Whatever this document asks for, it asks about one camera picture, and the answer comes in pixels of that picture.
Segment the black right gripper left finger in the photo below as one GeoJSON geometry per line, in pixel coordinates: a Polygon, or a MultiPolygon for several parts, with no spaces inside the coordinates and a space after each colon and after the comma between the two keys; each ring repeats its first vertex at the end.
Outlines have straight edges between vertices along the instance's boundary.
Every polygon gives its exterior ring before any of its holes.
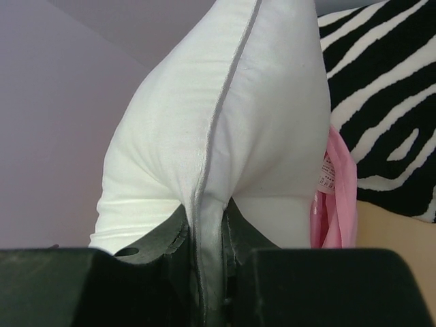
{"type": "Polygon", "coordinates": [[[1,252],[2,326],[201,326],[185,209],[115,254],[1,252]]]}

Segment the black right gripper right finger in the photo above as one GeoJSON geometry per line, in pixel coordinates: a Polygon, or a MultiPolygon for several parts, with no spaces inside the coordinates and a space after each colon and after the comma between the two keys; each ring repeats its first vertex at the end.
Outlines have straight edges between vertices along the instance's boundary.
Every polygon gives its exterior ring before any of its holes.
{"type": "Polygon", "coordinates": [[[387,249],[281,249],[230,202],[223,215],[231,326],[421,326],[422,295],[387,249]]]}

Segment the pink floral satin pillowcase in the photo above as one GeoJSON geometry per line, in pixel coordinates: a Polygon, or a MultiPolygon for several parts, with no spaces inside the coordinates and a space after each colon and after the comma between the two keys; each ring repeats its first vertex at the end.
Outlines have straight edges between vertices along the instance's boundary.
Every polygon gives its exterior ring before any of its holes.
{"type": "Polygon", "coordinates": [[[322,170],[311,206],[311,247],[342,249],[356,245],[357,168],[340,133],[329,130],[322,170]]]}

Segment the white pillow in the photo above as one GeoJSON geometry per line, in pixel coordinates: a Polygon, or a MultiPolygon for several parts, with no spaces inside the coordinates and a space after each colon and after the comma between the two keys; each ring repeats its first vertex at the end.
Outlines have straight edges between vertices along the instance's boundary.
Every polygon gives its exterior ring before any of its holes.
{"type": "Polygon", "coordinates": [[[184,206],[194,294],[216,307],[230,199],[274,244],[309,247],[329,126],[314,2],[216,1],[116,128],[90,246],[116,253],[184,206]]]}

